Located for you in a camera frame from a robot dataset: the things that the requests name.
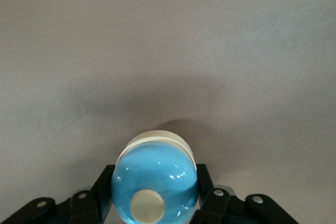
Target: blue ball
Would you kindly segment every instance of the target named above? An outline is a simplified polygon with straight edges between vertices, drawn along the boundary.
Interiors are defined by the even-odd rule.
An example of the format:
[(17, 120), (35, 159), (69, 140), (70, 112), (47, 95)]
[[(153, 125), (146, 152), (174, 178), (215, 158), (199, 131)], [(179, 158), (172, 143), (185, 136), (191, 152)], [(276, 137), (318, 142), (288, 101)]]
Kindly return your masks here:
[[(132, 199), (147, 191), (164, 202), (164, 211), (155, 222), (132, 214)], [(197, 196), (195, 166), (182, 151), (166, 143), (139, 144), (119, 160), (112, 175), (113, 204), (125, 223), (183, 224), (194, 212)], [(143, 214), (150, 215), (151, 209)]]

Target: gray backdrop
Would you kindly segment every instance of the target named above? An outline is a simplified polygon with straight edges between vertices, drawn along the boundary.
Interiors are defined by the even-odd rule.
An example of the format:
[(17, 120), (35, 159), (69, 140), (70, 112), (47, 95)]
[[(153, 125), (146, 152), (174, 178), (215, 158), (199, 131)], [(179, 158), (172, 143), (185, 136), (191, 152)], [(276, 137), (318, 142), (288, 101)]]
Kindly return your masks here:
[(240, 198), (334, 223), (336, 0), (0, 0), (0, 60), (0, 220), (165, 129)]

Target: screw head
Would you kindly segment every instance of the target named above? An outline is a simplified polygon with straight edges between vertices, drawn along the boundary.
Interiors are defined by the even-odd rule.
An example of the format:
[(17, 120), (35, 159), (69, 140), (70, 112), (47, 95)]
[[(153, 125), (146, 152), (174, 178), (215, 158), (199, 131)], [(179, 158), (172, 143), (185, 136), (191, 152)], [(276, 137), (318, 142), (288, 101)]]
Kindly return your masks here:
[(39, 202), (36, 207), (44, 207), (47, 204), (47, 202), (45, 200)]
[(224, 196), (224, 192), (223, 192), (222, 190), (220, 190), (220, 189), (216, 189), (216, 190), (214, 191), (214, 194), (215, 194), (216, 196), (218, 196), (218, 197)]
[(80, 195), (78, 196), (78, 198), (79, 198), (79, 199), (84, 199), (86, 196), (87, 196), (87, 194), (80, 194)]
[(259, 196), (253, 196), (252, 197), (252, 200), (255, 202), (255, 203), (258, 203), (258, 204), (262, 204), (262, 203), (264, 203), (264, 200), (261, 198), (261, 197), (259, 197)]

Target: glossy ceramic ball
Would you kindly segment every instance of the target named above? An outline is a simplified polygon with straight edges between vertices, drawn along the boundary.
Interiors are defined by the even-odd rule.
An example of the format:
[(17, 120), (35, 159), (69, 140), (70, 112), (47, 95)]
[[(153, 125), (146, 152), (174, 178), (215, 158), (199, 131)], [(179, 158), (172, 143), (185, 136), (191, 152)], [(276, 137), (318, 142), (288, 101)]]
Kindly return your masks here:
[(182, 224), (193, 213), (197, 195), (195, 166), (167, 143), (139, 144), (112, 175), (113, 204), (126, 223)]

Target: white cap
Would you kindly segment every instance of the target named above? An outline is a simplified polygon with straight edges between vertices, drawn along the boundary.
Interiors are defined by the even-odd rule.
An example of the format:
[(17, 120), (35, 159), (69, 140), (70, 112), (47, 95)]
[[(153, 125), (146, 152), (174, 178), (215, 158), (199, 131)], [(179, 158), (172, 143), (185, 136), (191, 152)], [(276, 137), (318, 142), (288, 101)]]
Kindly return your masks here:
[(183, 138), (176, 135), (175, 133), (172, 133), (169, 131), (161, 131), (161, 130), (147, 131), (133, 138), (132, 141), (128, 143), (128, 145), (125, 147), (125, 149), (122, 151), (122, 153), (118, 157), (116, 164), (131, 149), (133, 149), (139, 144), (146, 143), (146, 142), (162, 142), (162, 143), (171, 144), (177, 147), (187, 157), (189, 157), (189, 159), (191, 160), (191, 162), (193, 163), (196, 169), (196, 163), (195, 163), (193, 152), (191, 151), (189, 145), (183, 140)]
[(141, 224), (155, 224), (164, 214), (162, 197), (152, 190), (141, 190), (134, 194), (130, 203), (134, 219)]

